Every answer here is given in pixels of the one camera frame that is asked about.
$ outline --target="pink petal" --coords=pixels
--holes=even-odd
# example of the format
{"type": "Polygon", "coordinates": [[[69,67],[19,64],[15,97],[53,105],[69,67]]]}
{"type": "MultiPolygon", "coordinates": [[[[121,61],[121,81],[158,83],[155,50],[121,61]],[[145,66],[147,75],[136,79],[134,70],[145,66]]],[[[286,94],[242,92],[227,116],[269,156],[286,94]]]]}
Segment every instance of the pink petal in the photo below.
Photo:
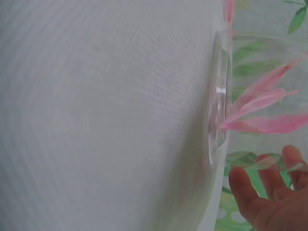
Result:
{"type": "Polygon", "coordinates": [[[230,114],[236,113],[237,110],[239,110],[246,103],[253,100],[261,92],[273,89],[277,84],[279,84],[288,70],[292,69],[306,58],[308,58],[308,52],[303,54],[301,57],[291,61],[289,64],[279,66],[273,71],[261,77],[256,83],[249,86],[244,91],[244,93],[232,104],[230,107],[230,114]]]}
{"type": "Polygon", "coordinates": [[[229,23],[232,23],[234,18],[235,0],[225,0],[224,18],[229,23]]]}
{"type": "Polygon", "coordinates": [[[278,101],[280,101],[283,97],[296,94],[298,90],[294,90],[292,92],[286,92],[284,89],[275,89],[271,91],[264,92],[263,94],[257,96],[243,107],[241,107],[236,113],[230,115],[226,118],[226,120],[219,126],[219,128],[224,128],[228,123],[241,118],[242,116],[254,112],[256,110],[268,107],[278,101]]]}
{"type": "Polygon", "coordinates": [[[235,0],[227,0],[227,6],[228,6],[228,23],[232,23],[234,18],[234,10],[235,10],[235,0]]]}
{"type": "Polygon", "coordinates": [[[280,115],[273,119],[255,117],[242,121],[233,121],[223,130],[236,130],[252,133],[290,133],[308,125],[308,112],[300,115],[280,115]]]}

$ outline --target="floral pattern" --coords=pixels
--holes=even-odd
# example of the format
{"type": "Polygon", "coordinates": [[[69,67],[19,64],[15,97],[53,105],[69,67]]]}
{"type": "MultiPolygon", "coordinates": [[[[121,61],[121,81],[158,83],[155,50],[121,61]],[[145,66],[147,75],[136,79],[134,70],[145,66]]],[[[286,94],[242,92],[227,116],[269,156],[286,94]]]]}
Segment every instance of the floral pattern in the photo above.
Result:
{"type": "MultiPolygon", "coordinates": [[[[238,11],[238,10],[244,10],[246,8],[249,8],[249,2],[250,2],[249,0],[236,0],[235,1],[236,10],[238,11]]],[[[299,7],[294,17],[290,19],[290,24],[289,24],[289,28],[287,32],[288,34],[292,34],[295,31],[297,31],[305,22],[306,12],[308,8],[308,0],[302,0],[302,1],[284,0],[284,1],[281,1],[281,3],[289,4],[290,6],[298,5],[299,7]]],[[[255,44],[248,44],[248,47],[245,49],[246,52],[238,51],[237,53],[235,52],[233,54],[233,61],[234,62],[240,61],[244,59],[245,56],[250,55],[250,53],[247,52],[247,50],[251,51],[251,53],[254,53],[262,49],[262,47],[263,47],[262,41],[257,42],[255,44]]],[[[253,64],[250,64],[249,67],[245,65],[242,65],[242,66],[239,65],[237,69],[233,70],[233,74],[235,74],[237,77],[243,77],[245,75],[251,75],[250,72],[263,71],[263,69],[260,70],[259,68],[253,68],[251,67],[251,65],[253,64]]],[[[264,66],[264,69],[265,69],[264,71],[273,69],[277,65],[278,63],[276,62],[262,64],[262,66],[264,66]]],[[[244,89],[234,89],[232,100],[233,101],[236,100],[239,97],[239,95],[242,94],[243,91],[244,89]]],[[[247,157],[244,161],[249,162],[250,161],[249,157],[247,157]]],[[[239,213],[239,209],[237,207],[237,204],[235,202],[235,199],[229,187],[229,181],[228,181],[229,170],[230,170],[229,167],[225,167],[224,181],[223,181],[223,186],[222,186],[222,193],[221,193],[221,198],[220,198],[220,203],[219,203],[219,211],[217,215],[215,231],[254,231],[251,225],[239,213]]],[[[257,170],[247,169],[246,171],[251,179],[252,185],[254,186],[255,190],[258,192],[259,196],[263,198],[267,198],[265,189],[258,177],[257,170]]],[[[291,179],[288,176],[287,172],[282,171],[281,175],[282,175],[282,178],[285,184],[292,189],[293,186],[291,183],[291,179]]]]}

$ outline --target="fabric texture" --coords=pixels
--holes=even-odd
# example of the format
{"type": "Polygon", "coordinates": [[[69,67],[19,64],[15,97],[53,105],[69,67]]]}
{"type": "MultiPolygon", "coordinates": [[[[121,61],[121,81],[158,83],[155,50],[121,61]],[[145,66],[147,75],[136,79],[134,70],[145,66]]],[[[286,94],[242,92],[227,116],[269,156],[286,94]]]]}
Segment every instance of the fabric texture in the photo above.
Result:
{"type": "Polygon", "coordinates": [[[0,0],[0,230],[196,229],[217,4],[0,0]]]}

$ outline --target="green leaf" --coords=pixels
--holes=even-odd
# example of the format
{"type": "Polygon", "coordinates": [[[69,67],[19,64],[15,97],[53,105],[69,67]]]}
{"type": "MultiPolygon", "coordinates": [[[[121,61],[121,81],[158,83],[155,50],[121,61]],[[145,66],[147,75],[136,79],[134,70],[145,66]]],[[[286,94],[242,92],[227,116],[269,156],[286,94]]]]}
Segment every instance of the green leaf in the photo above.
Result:
{"type": "Polygon", "coordinates": [[[257,41],[257,42],[252,42],[249,43],[245,46],[240,47],[237,51],[234,52],[233,54],[233,63],[236,64],[248,56],[252,55],[255,52],[258,52],[262,50],[265,46],[264,41],[257,41]]]}
{"type": "Polygon", "coordinates": [[[238,65],[233,69],[233,78],[244,78],[265,74],[275,69],[281,62],[277,60],[254,61],[238,65]]]}
{"type": "Polygon", "coordinates": [[[230,189],[227,189],[226,187],[223,187],[222,186],[222,189],[221,189],[224,193],[228,193],[228,194],[233,194],[232,192],[231,192],[231,190],[230,189]]]}
{"type": "Polygon", "coordinates": [[[288,34],[292,34],[295,32],[297,29],[300,28],[300,26],[303,24],[305,17],[306,17],[306,11],[307,11],[307,6],[304,6],[300,8],[295,16],[293,17],[290,25],[289,25],[289,31],[288,34]]]}
{"type": "Polygon", "coordinates": [[[297,1],[283,1],[284,3],[292,3],[292,4],[298,4],[298,5],[302,5],[305,6],[305,4],[301,3],[301,2],[297,2],[297,1]]]}
{"type": "Polygon", "coordinates": [[[257,155],[252,152],[239,151],[230,153],[226,157],[226,164],[231,167],[250,167],[257,161],[257,155]]]}
{"type": "Polygon", "coordinates": [[[245,91],[245,88],[234,88],[232,91],[232,102],[236,101],[245,91]]]}

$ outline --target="finger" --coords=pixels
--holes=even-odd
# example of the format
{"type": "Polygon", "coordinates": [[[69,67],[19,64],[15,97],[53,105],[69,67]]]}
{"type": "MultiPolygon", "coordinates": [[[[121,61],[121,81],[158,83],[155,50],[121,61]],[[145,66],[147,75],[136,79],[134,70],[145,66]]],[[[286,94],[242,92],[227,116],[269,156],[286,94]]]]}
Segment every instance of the finger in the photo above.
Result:
{"type": "Polygon", "coordinates": [[[296,164],[303,166],[296,171],[289,172],[290,178],[296,190],[301,190],[308,186],[308,166],[303,160],[302,154],[296,147],[292,145],[285,146],[282,150],[282,155],[287,167],[292,167],[296,164]]]}
{"type": "Polygon", "coordinates": [[[285,186],[280,172],[275,165],[275,160],[268,154],[260,155],[257,159],[258,162],[262,162],[262,160],[272,163],[268,169],[258,171],[269,199],[278,201],[291,195],[293,191],[285,186]]]}
{"type": "Polygon", "coordinates": [[[229,184],[241,215],[254,226],[259,213],[271,202],[258,196],[243,169],[234,168],[230,171],[229,184]]]}

